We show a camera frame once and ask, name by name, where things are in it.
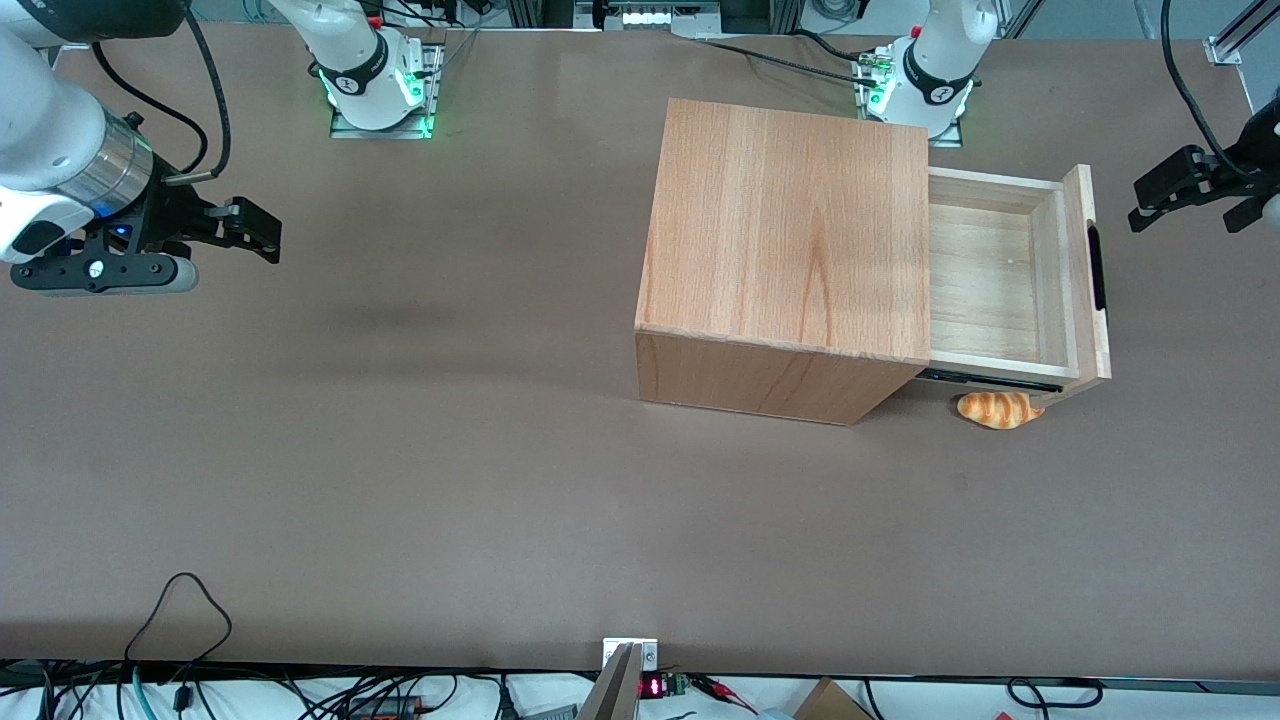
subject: open drawer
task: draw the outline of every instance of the open drawer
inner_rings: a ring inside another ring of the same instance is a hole
[[[923,379],[1047,405],[1111,377],[1088,165],[1062,182],[929,169]]]

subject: wooden box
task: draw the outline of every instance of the wooden box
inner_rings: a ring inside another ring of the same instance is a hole
[[[1091,224],[1087,167],[929,169],[920,128],[672,100],[640,396],[826,423],[916,377],[1061,398],[1110,377]]]

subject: red wire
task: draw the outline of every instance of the red wire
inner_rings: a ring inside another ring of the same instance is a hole
[[[716,683],[714,685],[712,685],[712,689],[714,689],[716,693],[719,694],[722,698],[724,698],[726,701],[728,701],[730,705],[736,705],[736,706],[741,707],[742,710],[748,710],[748,711],[751,712],[751,715],[759,715],[760,714],[756,708],[751,707],[751,703],[749,703],[745,700],[742,700],[742,696],[740,696],[736,692],[733,692],[724,683]]]

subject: white mounting plate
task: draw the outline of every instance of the white mounting plate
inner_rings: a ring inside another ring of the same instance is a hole
[[[639,643],[641,646],[641,659],[644,660],[641,670],[645,673],[658,670],[658,641],[654,638],[604,638],[604,653],[600,660],[600,667],[609,664],[613,651],[618,650],[618,646],[623,643]]]

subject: silver cylinder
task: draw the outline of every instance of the silver cylinder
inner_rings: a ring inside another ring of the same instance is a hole
[[[142,195],[154,167],[155,158],[147,141],[124,120],[106,113],[106,135],[97,154],[76,177],[52,190],[105,218]]]

